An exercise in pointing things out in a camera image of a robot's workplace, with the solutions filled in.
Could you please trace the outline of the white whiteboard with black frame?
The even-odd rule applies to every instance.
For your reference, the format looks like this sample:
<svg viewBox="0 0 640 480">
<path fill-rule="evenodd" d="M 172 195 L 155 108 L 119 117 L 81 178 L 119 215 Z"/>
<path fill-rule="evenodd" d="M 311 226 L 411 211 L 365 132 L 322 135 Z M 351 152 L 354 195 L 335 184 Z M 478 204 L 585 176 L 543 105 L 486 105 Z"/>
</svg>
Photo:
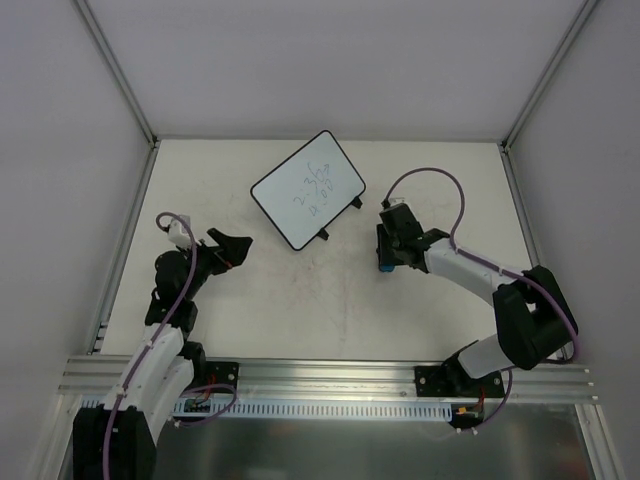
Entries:
<svg viewBox="0 0 640 480">
<path fill-rule="evenodd" d="M 366 183 L 332 132 L 323 130 L 250 188 L 259 208 L 295 251 L 348 207 L 360 208 Z"/>
</svg>

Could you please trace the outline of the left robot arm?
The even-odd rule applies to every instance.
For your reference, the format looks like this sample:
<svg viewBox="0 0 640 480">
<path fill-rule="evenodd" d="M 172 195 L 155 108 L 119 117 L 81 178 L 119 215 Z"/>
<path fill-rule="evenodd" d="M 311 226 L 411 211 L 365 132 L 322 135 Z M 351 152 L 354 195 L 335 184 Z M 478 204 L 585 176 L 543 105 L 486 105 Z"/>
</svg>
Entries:
<svg viewBox="0 0 640 480">
<path fill-rule="evenodd" d="M 253 240 L 215 228 L 207 232 L 211 244 L 178 225 L 166 232 L 175 247 L 154 262 L 141 343 L 105 397 L 74 418 L 75 479 L 152 478 L 160 434 L 180 399 L 237 394 L 233 380 L 209 371 L 203 345 L 189 336 L 198 315 L 195 295 L 210 277 L 241 266 Z"/>
</svg>

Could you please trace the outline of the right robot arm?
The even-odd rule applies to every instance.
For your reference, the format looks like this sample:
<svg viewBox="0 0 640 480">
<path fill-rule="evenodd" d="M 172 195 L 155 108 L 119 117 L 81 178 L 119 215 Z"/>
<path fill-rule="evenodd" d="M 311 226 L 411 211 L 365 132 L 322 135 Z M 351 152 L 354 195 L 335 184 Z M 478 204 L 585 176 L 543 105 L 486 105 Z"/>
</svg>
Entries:
<svg viewBox="0 0 640 480">
<path fill-rule="evenodd" d="M 425 230 L 411 208 L 382 203 L 376 226 L 378 267 L 407 266 L 444 278 L 493 308 L 496 333 L 463 347 L 425 378 L 435 395 L 471 396 L 505 370 L 531 370 L 578 337 L 577 323 L 553 273 L 542 266 L 513 272 Z"/>
</svg>

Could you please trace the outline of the left table edge rail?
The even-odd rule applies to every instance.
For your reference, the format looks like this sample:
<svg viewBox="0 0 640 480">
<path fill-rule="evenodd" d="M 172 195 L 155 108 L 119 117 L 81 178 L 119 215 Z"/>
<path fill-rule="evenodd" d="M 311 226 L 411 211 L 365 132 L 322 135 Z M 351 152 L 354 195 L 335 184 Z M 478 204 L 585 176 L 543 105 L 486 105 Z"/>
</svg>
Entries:
<svg viewBox="0 0 640 480">
<path fill-rule="evenodd" d="M 101 350 L 101 342 L 111 317 L 112 308 L 115 303 L 137 222 L 154 169 L 159 146 L 159 140 L 150 146 L 135 186 L 131 204 L 124 216 L 123 228 L 116 244 L 115 253 L 108 271 L 106 283 L 91 321 L 91 328 L 86 337 L 86 348 L 84 349 L 85 354 L 92 355 L 94 353 L 99 353 Z"/>
</svg>

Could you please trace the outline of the table edge rail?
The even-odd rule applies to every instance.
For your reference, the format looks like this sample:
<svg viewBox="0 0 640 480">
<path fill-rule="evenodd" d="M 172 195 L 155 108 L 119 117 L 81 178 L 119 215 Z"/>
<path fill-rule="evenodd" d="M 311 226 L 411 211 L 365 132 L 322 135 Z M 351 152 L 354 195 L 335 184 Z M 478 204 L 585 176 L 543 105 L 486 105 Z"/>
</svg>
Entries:
<svg viewBox="0 0 640 480">
<path fill-rule="evenodd" d="M 527 255 L 529 257 L 531 265 L 537 266 L 540 264 L 539 252 L 535 244 L 533 230 L 526 211 L 522 192 L 517 182 L 513 162 L 506 148 L 502 144 L 499 144 L 498 147 L 506 179 L 516 209 L 520 229 L 523 234 Z"/>
<path fill-rule="evenodd" d="M 150 146 L 135 186 L 131 204 L 124 216 L 123 228 L 116 244 L 115 253 L 108 271 L 106 283 L 91 321 L 91 328 L 86 337 L 86 348 L 84 349 L 85 354 L 92 355 L 94 353 L 99 353 L 101 350 L 101 342 L 111 317 L 112 308 L 115 303 L 137 222 L 154 169 L 159 146 L 159 140 Z"/>
</svg>

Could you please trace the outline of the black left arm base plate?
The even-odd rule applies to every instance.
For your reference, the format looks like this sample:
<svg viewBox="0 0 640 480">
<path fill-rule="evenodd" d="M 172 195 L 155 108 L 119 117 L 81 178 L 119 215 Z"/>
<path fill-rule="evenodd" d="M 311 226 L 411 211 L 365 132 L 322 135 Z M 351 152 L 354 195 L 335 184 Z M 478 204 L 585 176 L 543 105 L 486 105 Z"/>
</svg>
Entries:
<svg viewBox="0 0 640 480">
<path fill-rule="evenodd" d="M 237 387 L 239 367 L 237 362 L 207 360 L 202 372 L 195 377 L 194 385 L 204 387 L 205 393 L 229 393 L 229 386 Z"/>
</svg>

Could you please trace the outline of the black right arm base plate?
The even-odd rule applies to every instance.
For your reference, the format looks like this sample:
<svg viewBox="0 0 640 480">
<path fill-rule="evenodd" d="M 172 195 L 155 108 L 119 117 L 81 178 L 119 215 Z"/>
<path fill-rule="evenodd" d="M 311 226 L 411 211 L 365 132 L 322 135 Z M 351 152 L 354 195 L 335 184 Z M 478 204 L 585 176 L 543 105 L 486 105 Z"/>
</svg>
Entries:
<svg viewBox="0 0 640 480">
<path fill-rule="evenodd" d="M 506 393 L 502 375 L 493 372 L 471 378 L 461 367 L 418 365 L 413 368 L 416 395 L 428 398 L 503 398 Z"/>
</svg>

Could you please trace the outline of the right table edge rail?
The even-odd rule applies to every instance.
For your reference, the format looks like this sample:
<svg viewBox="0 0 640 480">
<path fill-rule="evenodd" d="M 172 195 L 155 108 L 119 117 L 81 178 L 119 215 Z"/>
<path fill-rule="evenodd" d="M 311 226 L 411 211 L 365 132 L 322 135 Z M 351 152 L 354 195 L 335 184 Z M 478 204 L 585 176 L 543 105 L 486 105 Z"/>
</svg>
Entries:
<svg viewBox="0 0 640 480">
<path fill-rule="evenodd" d="M 516 209 L 520 229 L 523 234 L 527 255 L 529 257 L 531 265 L 537 266 L 540 264 L 539 252 L 535 244 L 533 230 L 526 211 L 522 192 L 517 182 L 513 162 L 506 148 L 502 144 L 499 144 L 498 147 L 506 179 Z"/>
</svg>

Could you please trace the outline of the aluminium mounting rail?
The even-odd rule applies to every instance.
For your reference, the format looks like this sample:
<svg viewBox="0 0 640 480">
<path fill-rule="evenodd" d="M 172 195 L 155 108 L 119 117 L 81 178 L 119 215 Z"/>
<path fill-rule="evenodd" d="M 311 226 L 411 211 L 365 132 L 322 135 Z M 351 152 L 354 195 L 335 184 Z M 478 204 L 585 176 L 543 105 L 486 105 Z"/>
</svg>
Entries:
<svg viewBox="0 0 640 480">
<path fill-rule="evenodd" d="M 129 362 L 122 355 L 72 356 L 59 380 L 59 394 L 108 393 Z M 242 398 L 411 401 L 419 381 L 411 361 L 237 359 Z M 600 392 L 583 365 L 542 365 L 513 372 L 509 399 L 526 404 L 598 404 Z"/>
</svg>

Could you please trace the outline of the left aluminium frame post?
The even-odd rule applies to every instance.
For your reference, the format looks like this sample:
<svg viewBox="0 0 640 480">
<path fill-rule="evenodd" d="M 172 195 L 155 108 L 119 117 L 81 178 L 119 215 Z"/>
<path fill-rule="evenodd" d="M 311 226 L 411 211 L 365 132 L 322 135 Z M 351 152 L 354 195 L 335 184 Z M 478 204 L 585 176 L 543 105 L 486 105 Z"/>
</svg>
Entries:
<svg viewBox="0 0 640 480">
<path fill-rule="evenodd" d="M 73 0 L 72 4 L 77 10 L 81 21 L 87 28 L 90 38 L 95 44 L 100 57 L 104 61 L 116 88 L 119 90 L 130 113 L 133 115 L 142 136 L 148 145 L 154 147 L 157 142 L 157 135 L 151 127 L 151 124 L 144 113 L 125 71 L 123 70 L 90 2 L 86 0 Z"/>
</svg>

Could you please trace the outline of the aluminium frame post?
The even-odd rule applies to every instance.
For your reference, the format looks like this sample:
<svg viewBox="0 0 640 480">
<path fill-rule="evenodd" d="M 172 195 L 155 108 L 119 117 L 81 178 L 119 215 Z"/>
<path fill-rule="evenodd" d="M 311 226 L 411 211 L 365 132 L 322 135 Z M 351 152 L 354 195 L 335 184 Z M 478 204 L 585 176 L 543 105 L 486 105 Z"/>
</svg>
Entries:
<svg viewBox="0 0 640 480">
<path fill-rule="evenodd" d="M 560 40 L 552 50 L 550 57 L 546 61 L 540 75 L 537 77 L 533 88 L 527 95 L 524 104 L 515 117 L 515 120 L 511 124 L 504 138 L 501 140 L 500 146 L 503 151 L 509 152 L 515 144 L 518 136 L 527 125 L 530 116 L 533 114 L 538 103 L 549 88 L 555 75 L 558 73 L 564 59 L 569 54 L 600 3 L 600 0 L 584 0 L 580 3 L 578 10 L 573 15 L 571 21 L 561 35 Z"/>
<path fill-rule="evenodd" d="M 95 44 L 100 57 L 104 61 L 116 88 L 119 90 L 130 113 L 133 115 L 142 136 L 148 145 L 154 147 L 157 142 L 157 135 L 151 127 L 151 124 L 144 113 L 125 71 L 123 70 L 90 2 L 86 0 L 73 0 L 72 4 L 77 10 L 81 21 L 87 28 L 90 38 Z"/>
</svg>

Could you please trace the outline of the right aluminium frame post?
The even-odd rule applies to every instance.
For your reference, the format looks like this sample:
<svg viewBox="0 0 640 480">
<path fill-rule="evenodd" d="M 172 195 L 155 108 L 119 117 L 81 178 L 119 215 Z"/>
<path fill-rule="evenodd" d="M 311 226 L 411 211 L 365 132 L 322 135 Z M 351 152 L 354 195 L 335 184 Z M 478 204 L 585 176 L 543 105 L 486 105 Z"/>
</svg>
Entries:
<svg viewBox="0 0 640 480">
<path fill-rule="evenodd" d="M 573 15 L 571 21 L 561 35 L 560 40 L 552 50 L 550 57 L 546 61 L 540 75 L 537 77 L 533 88 L 527 95 L 524 104 L 515 117 L 515 120 L 511 124 L 504 138 L 501 140 L 500 146 L 503 151 L 509 152 L 515 144 L 518 136 L 527 125 L 530 116 L 533 114 L 538 103 L 549 88 L 555 75 L 558 73 L 564 59 L 569 54 L 600 3 L 600 0 L 584 0 L 580 3 L 578 10 Z"/>
</svg>

